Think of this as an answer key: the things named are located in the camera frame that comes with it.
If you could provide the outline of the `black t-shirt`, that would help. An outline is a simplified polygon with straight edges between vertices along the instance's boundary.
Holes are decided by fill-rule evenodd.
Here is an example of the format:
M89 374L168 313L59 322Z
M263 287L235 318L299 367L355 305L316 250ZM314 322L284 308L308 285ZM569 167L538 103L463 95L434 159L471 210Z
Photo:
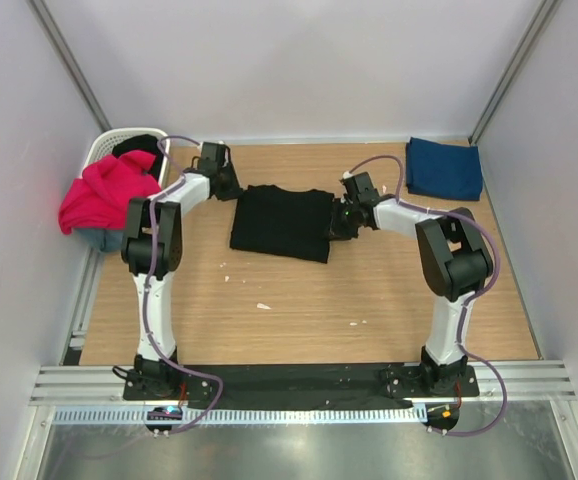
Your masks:
M327 263L334 195L276 185L249 187L238 199L229 246L234 250Z

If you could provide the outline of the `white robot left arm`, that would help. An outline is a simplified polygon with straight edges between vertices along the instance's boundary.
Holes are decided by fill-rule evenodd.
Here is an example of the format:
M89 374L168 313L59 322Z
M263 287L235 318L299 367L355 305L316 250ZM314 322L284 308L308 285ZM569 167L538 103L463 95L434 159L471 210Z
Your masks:
M124 375L125 398L167 400L181 390L184 373L177 360L171 297L183 258L183 218L212 197L230 201L242 193L230 148L203 142L193 165L171 185L130 201L121 258L136 287L140 339L133 368Z

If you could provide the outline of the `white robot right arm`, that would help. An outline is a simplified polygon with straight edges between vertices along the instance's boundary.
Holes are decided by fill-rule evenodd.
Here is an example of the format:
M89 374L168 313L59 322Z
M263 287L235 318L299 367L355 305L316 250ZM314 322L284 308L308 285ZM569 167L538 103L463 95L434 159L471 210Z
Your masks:
M468 209L435 210L381 195L366 172L346 172L341 184L346 192L334 201L333 239L356 238L367 227L417 241L423 277L435 296L417 381L427 393L443 395L466 375L464 340L472 303L496 273L486 234Z

